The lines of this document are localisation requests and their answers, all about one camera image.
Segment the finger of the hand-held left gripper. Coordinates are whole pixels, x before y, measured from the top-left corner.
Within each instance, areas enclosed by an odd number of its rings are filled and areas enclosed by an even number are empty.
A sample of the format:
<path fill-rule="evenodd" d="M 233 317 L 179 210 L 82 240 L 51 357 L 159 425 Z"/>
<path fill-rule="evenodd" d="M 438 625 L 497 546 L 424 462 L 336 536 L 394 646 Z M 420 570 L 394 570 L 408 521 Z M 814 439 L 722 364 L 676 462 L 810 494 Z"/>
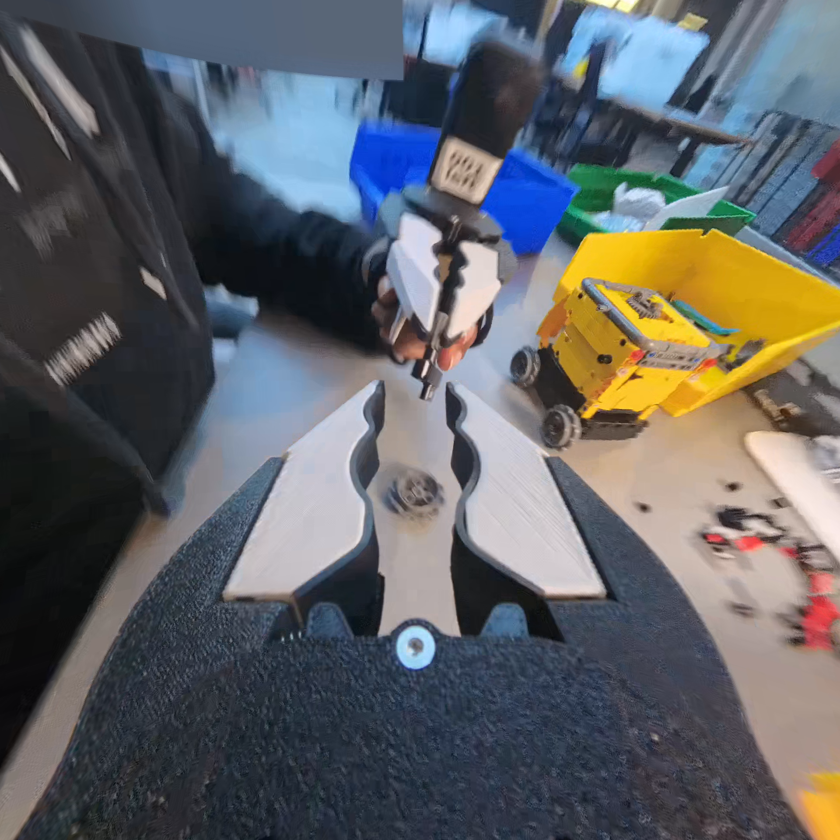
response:
<path fill-rule="evenodd" d="M 444 283 L 445 355 L 462 355 L 478 340 L 501 285 L 494 245 L 465 240 L 456 246 Z"/>
<path fill-rule="evenodd" d="M 438 253 L 443 232 L 414 213 L 400 216 L 397 237 L 386 260 L 386 275 L 396 294 L 397 309 L 388 340 L 395 344 L 408 320 L 417 335 L 432 348 L 445 347 L 448 315 L 440 309 L 443 291 L 438 275 Z"/>

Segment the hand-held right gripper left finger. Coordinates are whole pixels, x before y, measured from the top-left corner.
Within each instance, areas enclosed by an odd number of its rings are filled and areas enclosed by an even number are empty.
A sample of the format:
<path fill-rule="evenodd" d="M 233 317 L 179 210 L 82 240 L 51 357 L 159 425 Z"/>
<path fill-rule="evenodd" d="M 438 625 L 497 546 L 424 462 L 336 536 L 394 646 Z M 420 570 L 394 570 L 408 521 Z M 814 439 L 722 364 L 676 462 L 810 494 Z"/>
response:
<path fill-rule="evenodd" d="M 336 605 L 375 637 L 384 577 L 368 488 L 379 465 L 385 384 L 371 382 L 289 447 L 224 588 L 225 602 L 275 602 L 289 629 Z"/>

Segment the thin black holed brick beam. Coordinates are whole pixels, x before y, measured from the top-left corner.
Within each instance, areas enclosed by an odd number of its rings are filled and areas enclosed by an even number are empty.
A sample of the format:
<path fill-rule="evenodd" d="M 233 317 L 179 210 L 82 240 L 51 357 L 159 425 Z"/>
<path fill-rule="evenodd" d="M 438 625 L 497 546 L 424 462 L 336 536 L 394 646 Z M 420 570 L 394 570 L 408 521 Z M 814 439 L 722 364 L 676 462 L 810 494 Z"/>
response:
<path fill-rule="evenodd" d="M 443 378 L 444 372 L 440 367 L 442 352 L 440 342 L 437 339 L 431 340 L 422 357 L 414 362 L 412 376 L 421 383 L 419 397 L 426 403 L 434 398 Z"/>

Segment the grey toothed brick wheel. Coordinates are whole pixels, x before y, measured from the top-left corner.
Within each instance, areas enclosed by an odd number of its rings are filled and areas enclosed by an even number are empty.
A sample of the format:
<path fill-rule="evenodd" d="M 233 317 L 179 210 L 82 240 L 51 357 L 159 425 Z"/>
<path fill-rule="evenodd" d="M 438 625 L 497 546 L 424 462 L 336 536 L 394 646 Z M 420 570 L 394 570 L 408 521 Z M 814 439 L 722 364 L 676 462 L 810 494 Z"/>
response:
<path fill-rule="evenodd" d="M 415 522 L 435 519 L 445 506 L 445 489 L 431 474 L 415 468 L 399 469 L 389 483 L 384 504 L 396 515 Z"/>

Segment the yellow toy brick vehicle model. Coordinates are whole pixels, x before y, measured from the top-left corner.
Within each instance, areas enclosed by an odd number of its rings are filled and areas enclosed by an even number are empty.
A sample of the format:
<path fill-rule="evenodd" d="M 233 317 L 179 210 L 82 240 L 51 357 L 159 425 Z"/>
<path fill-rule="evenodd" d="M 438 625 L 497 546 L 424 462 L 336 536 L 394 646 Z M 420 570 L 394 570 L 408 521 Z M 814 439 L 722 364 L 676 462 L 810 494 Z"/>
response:
<path fill-rule="evenodd" d="M 766 343 L 722 342 L 735 333 L 656 290 L 586 277 L 544 317 L 538 346 L 512 355 L 510 378 L 544 408 L 544 447 L 627 440 L 681 385 L 733 372 Z"/>

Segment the pile of black brick parts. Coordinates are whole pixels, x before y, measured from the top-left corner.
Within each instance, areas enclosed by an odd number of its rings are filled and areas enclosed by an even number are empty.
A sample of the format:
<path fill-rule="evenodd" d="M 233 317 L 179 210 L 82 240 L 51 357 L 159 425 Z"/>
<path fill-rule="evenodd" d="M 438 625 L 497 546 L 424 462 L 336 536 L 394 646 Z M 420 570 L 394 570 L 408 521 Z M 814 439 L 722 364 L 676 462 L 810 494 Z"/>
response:
<path fill-rule="evenodd" d="M 695 540 L 728 613 L 772 623 L 790 648 L 838 656 L 838 562 L 826 546 L 773 513 L 732 504 L 713 507 Z"/>

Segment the yellow storage bin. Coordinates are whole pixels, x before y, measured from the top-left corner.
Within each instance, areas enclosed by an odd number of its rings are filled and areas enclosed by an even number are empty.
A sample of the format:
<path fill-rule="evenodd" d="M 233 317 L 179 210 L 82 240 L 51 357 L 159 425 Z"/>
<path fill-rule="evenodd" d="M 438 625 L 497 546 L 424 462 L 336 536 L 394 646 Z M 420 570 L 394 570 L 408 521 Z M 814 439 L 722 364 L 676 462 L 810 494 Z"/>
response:
<path fill-rule="evenodd" d="M 814 773 L 800 792 L 805 824 L 813 839 L 839 839 L 839 772 Z"/>
<path fill-rule="evenodd" d="M 681 385 L 664 404 L 682 417 L 781 371 L 838 335 L 839 290 L 713 229 L 589 234 L 553 294 L 537 334 L 565 320 L 561 304 L 584 279 L 650 288 L 688 303 L 709 320 L 735 328 L 736 344 L 764 340 L 760 352 L 732 372 L 712 369 Z"/>

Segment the grey desk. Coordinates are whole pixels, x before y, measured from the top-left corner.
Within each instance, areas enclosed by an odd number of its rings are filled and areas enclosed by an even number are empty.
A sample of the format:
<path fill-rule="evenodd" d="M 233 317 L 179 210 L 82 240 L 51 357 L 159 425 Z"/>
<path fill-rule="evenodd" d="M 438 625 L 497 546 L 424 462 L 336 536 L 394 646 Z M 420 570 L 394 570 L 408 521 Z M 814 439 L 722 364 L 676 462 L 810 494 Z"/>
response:
<path fill-rule="evenodd" d="M 503 288 L 489 339 L 456 371 L 511 406 L 497 363 L 534 320 Z M 646 543 L 560 458 L 553 471 L 607 585 L 551 606 L 562 636 L 518 636 L 499 607 L 477 637 L 405 618 L 340 635 L 338 607 L 281 637 L 285 605 L 223 589 L 289 447 L 371 382 L 385 384 L 372 479 L 385 606 L 449 581 L 459 483 L 443 396 L 421 404 L 383 360 L 264 316 L 196 429 L 186 504 L 213 515 L 133 598 L 126 549 L 7 766 L 3 838 L 807 838 L 694 606 Z M 403 468 L 444 487 L 431 521 L 389 511 Z"/>

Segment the person's left hand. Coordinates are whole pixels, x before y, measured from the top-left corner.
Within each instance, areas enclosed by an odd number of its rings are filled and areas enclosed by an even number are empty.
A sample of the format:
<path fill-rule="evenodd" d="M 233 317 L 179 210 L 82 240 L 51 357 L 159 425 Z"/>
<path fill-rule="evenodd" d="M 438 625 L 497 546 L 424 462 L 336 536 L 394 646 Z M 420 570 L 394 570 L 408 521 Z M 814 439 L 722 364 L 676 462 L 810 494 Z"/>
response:
<path fill-rule="evenodd" d="M 383 275 L 377 281 L 376 300 L 371 308 L 381 340 L 393 359 L 401 363 L 420 360 L 427 350 L 427 343 L 421 339 L 408 320 L 405 320 L 399 332 L 394 332 L 398 309 L 396 292 L 388 276 Z M 437 365 L 441 371 L 451 371 L 462 361 L 467 351 L 476 343 L 477 334 L 478 325 L 475 324 L 458 342 L 441 349 L 437 357 Z"/>

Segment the blue storage bin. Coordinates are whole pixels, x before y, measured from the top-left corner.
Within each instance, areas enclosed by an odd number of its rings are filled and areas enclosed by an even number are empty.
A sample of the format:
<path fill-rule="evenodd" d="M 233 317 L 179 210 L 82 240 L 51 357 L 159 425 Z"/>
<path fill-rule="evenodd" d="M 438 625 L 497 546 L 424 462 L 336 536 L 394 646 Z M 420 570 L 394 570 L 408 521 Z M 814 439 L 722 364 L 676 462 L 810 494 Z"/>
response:
<path fill-rule="evenodd" d="M 364 122 L 350 159 L 350 180 L 360 195 L 368 227 L 385 197 L 406 184 L 422 184 L 433 162 L 439 132 L 412 125 Z M 511 150 L 482 210 L 501 227 L 517 256 L 542 253 L 581 188 L 529 153 Z"/>

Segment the green storage bin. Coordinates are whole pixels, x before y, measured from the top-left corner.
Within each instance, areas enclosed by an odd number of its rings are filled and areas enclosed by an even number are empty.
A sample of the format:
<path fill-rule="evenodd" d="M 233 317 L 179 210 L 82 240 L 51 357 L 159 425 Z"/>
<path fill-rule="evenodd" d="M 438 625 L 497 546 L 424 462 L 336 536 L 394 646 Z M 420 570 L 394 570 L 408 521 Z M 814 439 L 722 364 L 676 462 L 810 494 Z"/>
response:
<path fill-rule="evenodd" d="M 563 241 L 573 246 L 577 246 L 587 235 L 606 232 L 596 222 L 595 216 L 612 209 L 615 189 L 622 183 L 659 191 L 667 204 L 700 193 L 699 189 L 669 174 L 613 169 L 593 164 L 576 164 L 571 168 L 568 178 L 580 189 L 556 227 L 556 232 Z M 734 237 L 750 226 L 755 218 L 756 213 L 720 200 L 705 218 L 673 216 L 665 222 L 663 230 L 699 229 L 707 233 L 717 229 Z"/>

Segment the white plastic bag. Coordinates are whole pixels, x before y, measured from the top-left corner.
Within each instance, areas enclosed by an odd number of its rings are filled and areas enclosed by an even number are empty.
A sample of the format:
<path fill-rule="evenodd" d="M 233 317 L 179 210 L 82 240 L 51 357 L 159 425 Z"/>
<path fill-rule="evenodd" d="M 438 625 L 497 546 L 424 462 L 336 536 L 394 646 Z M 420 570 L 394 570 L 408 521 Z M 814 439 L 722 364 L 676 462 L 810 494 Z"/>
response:
<path fill-rule="evenodd" d="M 726 186 L 666 202 L 654 188 L 621 183 L 613 194 L 612 207 L 597 214 L 611 232 L 644 232 L 663 229 L 675 218 L 702 218 L 726 195 Z"/>

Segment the teal brick separator tool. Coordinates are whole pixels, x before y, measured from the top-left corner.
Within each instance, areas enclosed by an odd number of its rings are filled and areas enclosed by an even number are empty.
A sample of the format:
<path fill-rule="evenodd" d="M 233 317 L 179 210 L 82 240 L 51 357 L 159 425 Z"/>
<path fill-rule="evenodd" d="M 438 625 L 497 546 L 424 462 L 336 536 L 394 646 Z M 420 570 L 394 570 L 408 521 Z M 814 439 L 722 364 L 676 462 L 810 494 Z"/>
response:
<path fill-rule="evenodd" d="M 738 328 L 728 328 L 720 325 L 718 322 L 702 314 L 696 308 L 682 300 L 675 299 L 670 302 L 670 305 L 684 319 L 692 323 L 699 331 L 711 336 L 712 340 L 718 341 L 729 339 L 740 332 L 740 329 Z"/>

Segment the white book stand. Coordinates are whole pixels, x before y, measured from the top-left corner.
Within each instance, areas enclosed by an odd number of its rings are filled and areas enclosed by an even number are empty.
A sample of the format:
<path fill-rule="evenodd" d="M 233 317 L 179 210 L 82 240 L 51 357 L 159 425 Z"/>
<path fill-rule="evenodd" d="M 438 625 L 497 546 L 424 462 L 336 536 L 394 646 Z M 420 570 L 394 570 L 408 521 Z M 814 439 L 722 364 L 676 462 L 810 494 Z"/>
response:
<path fill-rule="evenodd" d="M 810 438 L 759 431 L 744 437 L 744 447 L 781 497 L 839 561 L 839 494 L 817 464 Z"/>

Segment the rack of coloured bins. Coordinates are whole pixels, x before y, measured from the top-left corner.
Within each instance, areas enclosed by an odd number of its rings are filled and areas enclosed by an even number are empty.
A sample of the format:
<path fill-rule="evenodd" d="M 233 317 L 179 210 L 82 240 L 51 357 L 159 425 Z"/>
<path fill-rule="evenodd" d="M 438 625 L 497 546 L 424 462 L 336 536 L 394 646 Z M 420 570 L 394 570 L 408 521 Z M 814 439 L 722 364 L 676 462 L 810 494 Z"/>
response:
<path fill-rule="evenodd" d="M 779 156 L 749 203 L 751 229 L 813 268 L 838 278 L 838 128 L 793 122 Z"/>

